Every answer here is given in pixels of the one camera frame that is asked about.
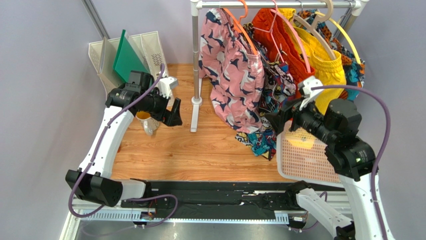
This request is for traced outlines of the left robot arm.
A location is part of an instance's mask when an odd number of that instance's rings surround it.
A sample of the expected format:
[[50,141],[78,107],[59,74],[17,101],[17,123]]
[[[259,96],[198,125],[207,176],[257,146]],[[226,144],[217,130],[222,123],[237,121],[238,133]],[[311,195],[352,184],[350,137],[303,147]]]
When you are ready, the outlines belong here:
[[146,112],[168,127],[182,125],[181,100],[172,98],[172,90],[177,86],[177,78],[163,72],[154,79],[149,73],[133,70],[127,82],[108,93],[101,126],[88,154],[78,169],[66,173],[71,200],[78,198],[114,207],[119,201],[144,196],[148,184],[145,180],[111,178],[114,160],[138,112]]

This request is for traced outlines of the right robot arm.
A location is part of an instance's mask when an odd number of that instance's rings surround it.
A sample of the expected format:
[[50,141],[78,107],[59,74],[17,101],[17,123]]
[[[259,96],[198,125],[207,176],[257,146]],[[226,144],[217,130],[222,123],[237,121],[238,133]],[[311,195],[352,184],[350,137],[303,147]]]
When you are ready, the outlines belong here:
[[362,117],[356,105],[345,99],[332,100],[321,114],[314,103],[302,107],[300,99],[287,102],[266,119],[277,133],[291,121],[290,131],[304,129],[325,144],[325,156],[338,175],[348,197],[351,217],[346,217],[320,198],[301,180],[290,189],[292,203],[308,211],[334,240],[391,240],[378,187],[378,160],[372,147],[358,137]]

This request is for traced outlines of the pink shark print shorts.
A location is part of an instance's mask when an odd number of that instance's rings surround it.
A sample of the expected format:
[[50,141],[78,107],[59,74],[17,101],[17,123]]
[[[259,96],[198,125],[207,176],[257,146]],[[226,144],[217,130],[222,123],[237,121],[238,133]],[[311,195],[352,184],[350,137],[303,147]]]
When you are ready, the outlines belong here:
[[199,77],[212,85],[215,114],[231,129],[251,134],[262,127],[259,102],[265,72],[260,54],[253,54],[244,35],[222,8],[205,14],[200,33]]

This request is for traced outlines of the orange plastic hanger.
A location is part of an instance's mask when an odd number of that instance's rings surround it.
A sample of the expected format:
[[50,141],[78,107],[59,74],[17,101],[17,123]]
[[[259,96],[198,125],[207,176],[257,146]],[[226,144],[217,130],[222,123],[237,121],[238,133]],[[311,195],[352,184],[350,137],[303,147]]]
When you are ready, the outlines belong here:
[[223,10],[228,13],[228,15],[231,17],[231,19],[233,20],[233,23],[236,25],[236,29],[239,33],[242,33],[247,41],[247,43],[250,46],[250,49],[252,50],[254,55],[258,54],[257,48],[254,46],[251,38],[249,37],[248,33],[245,31],[245,29],[243,28],[243,25],[241,24],[241,19],[247,17],[248,15],[248,6],[245,0],[239,0],[240,3],[242,3],[243,7],[244,7],[244,15],[240,16],[239,19],[236,19],[236,17],[231,13],[231,11],[228,8],[223,8]]

